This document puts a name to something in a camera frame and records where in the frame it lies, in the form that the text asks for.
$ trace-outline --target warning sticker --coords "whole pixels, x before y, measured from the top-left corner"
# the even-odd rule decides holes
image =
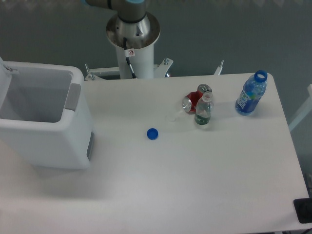
[[[125,56],[126,57],[132,57],[134,55],[136,55],[134,49],[125,50]]]

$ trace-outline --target green bottle label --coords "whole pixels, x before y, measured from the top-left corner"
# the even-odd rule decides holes
[[[210,117],[208,118],[204,118],[202,116],[199,116],[199,115],[195,115],[195,122],[199,125],[204,125],[204,124],[207,124],[210,120]]]

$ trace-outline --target white trash bin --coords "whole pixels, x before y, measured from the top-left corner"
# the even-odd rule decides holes
[[[94,134],[81,71],[24,62],[0,66],[0,139],[33,165],[87,168]]]

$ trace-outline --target bin opening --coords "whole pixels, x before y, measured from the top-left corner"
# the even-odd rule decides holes
[[[68,71],[21,68],[0,107],[0,118],[34,122],[60,121],[72,76]]]

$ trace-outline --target plastic bottle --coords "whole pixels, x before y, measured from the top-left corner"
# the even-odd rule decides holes
[[[199,125],[207,124],[211,117],[213,107],[213,94],[205,92],[196,105],[195,122]]]
[[[243,116],[250,115],[267,87],[267,72],[263,70],[257,71],[254,75],[249,77],[245,82],[243,90],[236,101],[235,108],[238,113]]]

